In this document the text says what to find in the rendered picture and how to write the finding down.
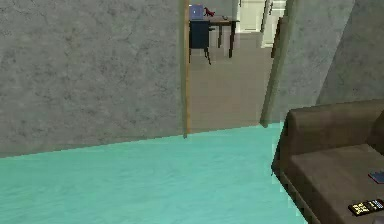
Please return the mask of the brown sofa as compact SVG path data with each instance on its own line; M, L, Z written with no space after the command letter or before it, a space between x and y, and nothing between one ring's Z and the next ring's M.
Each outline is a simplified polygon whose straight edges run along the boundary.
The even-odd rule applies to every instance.
M356 216L349 207L384 201L384 99L292 109L271 169L308 224L374 224L384 209Z

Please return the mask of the dark wooden table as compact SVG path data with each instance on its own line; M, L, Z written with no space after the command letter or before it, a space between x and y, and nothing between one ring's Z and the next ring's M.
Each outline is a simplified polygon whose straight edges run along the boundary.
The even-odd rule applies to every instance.
M223 27L228 26L230 28L228 55L229 57L232 57L234 41L235 41L236 25L239 23L239 20L233 19L232 17L228 17L227 19L224 19L223 17L220 17L220 16L207 17L207 20L210 22L212 26L219 27L218 46L221 46L221 37L222 37Z

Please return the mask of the blue book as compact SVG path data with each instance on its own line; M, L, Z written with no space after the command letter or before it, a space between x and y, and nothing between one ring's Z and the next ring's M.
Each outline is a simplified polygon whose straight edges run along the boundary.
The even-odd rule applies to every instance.
M377 184L384 184L384 171L371 172L368 176Z

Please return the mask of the blue laptop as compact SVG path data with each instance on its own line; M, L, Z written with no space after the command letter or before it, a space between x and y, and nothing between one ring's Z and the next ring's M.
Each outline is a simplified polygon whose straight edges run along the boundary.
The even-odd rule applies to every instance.
M202 4L191 4L189 6L189 17L191 20L202 20L204 17L204 7Z

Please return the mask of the dark blue chair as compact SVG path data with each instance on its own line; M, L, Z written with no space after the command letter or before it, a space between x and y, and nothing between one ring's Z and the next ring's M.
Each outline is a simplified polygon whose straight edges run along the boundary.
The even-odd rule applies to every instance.
M209 54L209 32L212 31L208 20L189 21L189 53L193 49L203 49L204 55L211 63Z

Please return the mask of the black remote control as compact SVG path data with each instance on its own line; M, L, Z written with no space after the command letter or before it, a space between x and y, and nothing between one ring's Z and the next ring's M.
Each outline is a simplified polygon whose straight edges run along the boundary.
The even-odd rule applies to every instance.
M363 216L384 210L384 201L381 199L374 199L363 201L348 206L349 211L356 217Z

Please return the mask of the white room door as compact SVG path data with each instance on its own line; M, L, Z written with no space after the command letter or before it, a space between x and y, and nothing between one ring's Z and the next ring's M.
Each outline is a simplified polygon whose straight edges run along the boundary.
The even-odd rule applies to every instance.
M262 21L262 48L272 48L278 20L284 16L287 0L266 0Z

